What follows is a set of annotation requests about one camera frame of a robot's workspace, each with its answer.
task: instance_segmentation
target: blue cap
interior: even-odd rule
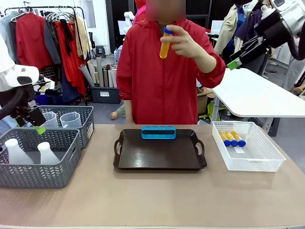
[[[238,145],[239,145],[240,147],[244,147],[244,146],[246,145],[246,142],[245,142],[244,140],[240,140],[239,143],[238,143]]]
[[[226,147],[229,147],[229,146],[231,145],[231,141],[230,141],[230,140],[225,140],[225,141],[224,141],[224,145],[225,145]]]
[[[233,147],[236,147],[236,146],[238,146],[238,141],[236,141],[236,140],[233,140],[233,141],[231,142],[231,145],[232,145]]]
[[[173,31],[169,31],[166,26],[164,27],[164,32],[173,35]]]

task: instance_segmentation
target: gray plastic basket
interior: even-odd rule
[[[0,187],[9,188],[63,188],[66,187],[81,158],[77,129],[47,129],[39,135],[34,128],[14,128],[0,138]],[[10,165],[5,141],[16,138],[19,146],[33,160],[33,165]],[[59,158],[57,165],[40,165],[37,145],[49,142]]]
[[[78,112],[81,115],[80,144],[86,148],[94,131],[93,106],[38,106],[41,112],[53,111],[57,114],[57,123],[62,128],[60,117],[66,113]]]

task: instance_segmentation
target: label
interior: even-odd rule
[[[100,92],[101,97],[109,97],[109,92]]]
[[[93,123],[90,124],[88,131],[87,131],[88,139],[91,138],[92,133],[93,133]]]
[[[235,149],[236,153],[244,154],[244,150],[241,147],[237,146],[237,147],[234,147],[234,149]]]

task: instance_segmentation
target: yellow test tube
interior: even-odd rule
[[[230,141],[228,138],[226,138],[226,137],[224,136],[223,132],[219,131],[218,133],[219,133],[221,139],[223,140],[224,145],[225,145],[226,147],[230,146],[230,145],[231,145],[231,141]]]
[[[225,132],[225,136],[231,141],[231,146],[236,147],[238,146],[238,141],[234,139],[232,134],[229,131]]]
[[[246,142],[235,131],[231,131],[231,134],[234,137],[234,139],[238,141],[238,145],[240,147],[244,147],[246,145]]]
[[[172,35],[173,35],[173,31],[169,31],[165,26],[163,37],[172,36]],[[162,42],[161,50],[160,50],[161,59],[165,59],[167,57],[167,53],[170,48],[170,45],[171,45],[171,43],[169,43],[169,42]]]

